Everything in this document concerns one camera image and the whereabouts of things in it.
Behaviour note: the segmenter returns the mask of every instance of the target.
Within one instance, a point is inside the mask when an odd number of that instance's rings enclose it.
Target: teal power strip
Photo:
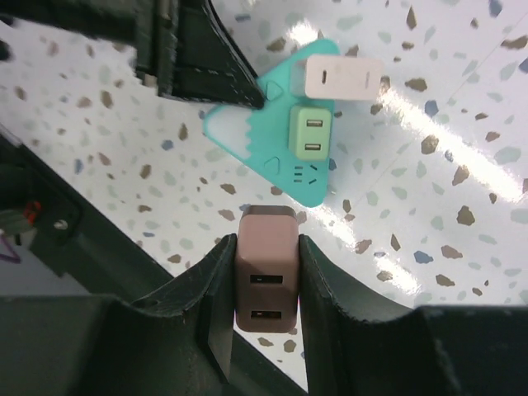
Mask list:
[[[334,111],[334,101],[297,97],[290,92],[291,67],[312,54],[339,54],[339,49],[330,40],[306,45],[257,80],[266,93],[263,109],[217,106],[204,121],[209,139],[309,208],[324,201],[330,160],[300,161],[289,151],[290,110],[301,105]]]

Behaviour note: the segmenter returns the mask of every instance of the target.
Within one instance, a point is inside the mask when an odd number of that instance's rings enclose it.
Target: usb charger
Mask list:
[[[245,332],[289,332],[297,323],[299,225],[288,206],[249,206],[235,255],[236,321]]]

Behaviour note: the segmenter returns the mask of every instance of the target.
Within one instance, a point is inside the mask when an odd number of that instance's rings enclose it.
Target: usb charging port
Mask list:
[[[282,275],[251,275],[249,276],[251,283],[259,284],[280,284],[282,283]]]
[[[321,151],[321,144],[305,144],[304,149],[306,151]]]
[[[281,311],[251,311],[251,319],[282,319]]]
[[[306,126],[321,128],[323,126],[323,120],[306,120]]]

